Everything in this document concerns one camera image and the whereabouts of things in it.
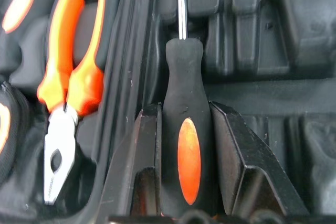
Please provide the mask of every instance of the orange oval inset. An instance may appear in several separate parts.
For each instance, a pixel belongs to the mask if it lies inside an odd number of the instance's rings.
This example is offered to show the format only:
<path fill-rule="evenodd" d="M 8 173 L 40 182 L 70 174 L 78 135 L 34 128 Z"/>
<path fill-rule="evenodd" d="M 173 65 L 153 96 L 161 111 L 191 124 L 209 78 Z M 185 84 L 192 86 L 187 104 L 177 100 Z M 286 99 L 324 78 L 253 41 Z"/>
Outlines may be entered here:
<path fill-rule="evenodd" d="M 13 32 L 28 14 L 34 0 L 13 0 L 6 11 L 2 28 L 7 34 Z"/>
<path fill-rule="evenodd" d="M 201 182 L 201 151 L 197 131 L 193 121 L 183 121 L 178 135 L 177 162 L 180 185 L 184 199 L 192 205 Z"/>
<path fill-rule="evenodd" d="M 2 152 L 9 134 L 10 128 L 10 112 L 9 109 L 0 103 L 0 118 L 1 118 L 1 126 L 0 126 L 0 153 Z"/>

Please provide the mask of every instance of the pliers handle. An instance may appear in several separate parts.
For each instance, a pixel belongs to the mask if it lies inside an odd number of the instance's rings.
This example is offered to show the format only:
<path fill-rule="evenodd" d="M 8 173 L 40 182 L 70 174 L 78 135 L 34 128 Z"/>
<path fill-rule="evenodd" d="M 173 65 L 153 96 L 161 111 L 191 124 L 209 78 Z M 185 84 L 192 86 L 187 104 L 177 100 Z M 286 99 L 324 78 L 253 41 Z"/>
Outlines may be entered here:
<path fill-rule="evenodd" d="M 72 48 L 85 0 L 56 2 L 49 29 L 46 74 L 37 91 L 39 101 L 45 103 L 50 112 L 65 102 L 79 116 L 97 109 L 102 97 L 103 71 L 118 1 L 98 0 L 89 48 L 74 71 Z"/>

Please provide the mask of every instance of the black handle grip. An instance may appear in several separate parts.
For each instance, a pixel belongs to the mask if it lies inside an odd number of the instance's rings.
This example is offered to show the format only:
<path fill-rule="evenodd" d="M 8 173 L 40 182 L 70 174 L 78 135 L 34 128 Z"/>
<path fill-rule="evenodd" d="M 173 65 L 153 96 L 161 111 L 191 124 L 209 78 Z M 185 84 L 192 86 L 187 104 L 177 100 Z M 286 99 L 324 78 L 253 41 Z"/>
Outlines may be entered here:
<path fill-rule="evenodd" d="M 172 39 L 166 44 L 170 75 L 162 111 L 161 210 L 175 218 L 190 209 L 216 215 L 215 145 L 202 83 L 202 55 L 203 45 L 197 39 Z M 183 134 L 182 124 L 187 133 Z"/>

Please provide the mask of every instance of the pliers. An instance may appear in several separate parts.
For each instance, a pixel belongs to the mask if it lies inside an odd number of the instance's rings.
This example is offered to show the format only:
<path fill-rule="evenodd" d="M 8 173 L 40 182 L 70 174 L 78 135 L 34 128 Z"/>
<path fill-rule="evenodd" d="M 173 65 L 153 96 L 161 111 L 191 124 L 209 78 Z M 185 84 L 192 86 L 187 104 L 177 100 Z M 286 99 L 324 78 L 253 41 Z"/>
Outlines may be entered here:
<path fill-rule="evenodd" d="M 119 0 L 98 0 L 89 48 L 73 70 L 72 48 L 76 24 L 85 0 L 56 0 L 51 15 L 46 73 L 37 97 L 46 104 L 49 127 L 44 146 L 44 201 L 53 205 L 74 165 L 75 132 L 79 118 L 98 108 L 110 36 Z M 61 154 L 55 171 L 51 160 Z"/>

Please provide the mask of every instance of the black rubber grip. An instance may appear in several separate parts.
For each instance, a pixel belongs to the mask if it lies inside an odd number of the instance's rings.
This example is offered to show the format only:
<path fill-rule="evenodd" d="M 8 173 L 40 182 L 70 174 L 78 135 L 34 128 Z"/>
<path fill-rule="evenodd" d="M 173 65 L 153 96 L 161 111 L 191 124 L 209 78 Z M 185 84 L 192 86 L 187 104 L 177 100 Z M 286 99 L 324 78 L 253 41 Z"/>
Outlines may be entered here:
<path fill-rule="evenodd" d="M 166 44 L 169 83 L 162 111 L 161 211 L 179 218 L 190 209 L 216 215 L 218 182 L 212 119 L 201 75 L 202 43 L 193 38 Z M 183 196 L 177 161 L 182 123 L 190 118 L 196 128 L 201 153 L 201 180 L 197 198 L 189 205 Z"/>

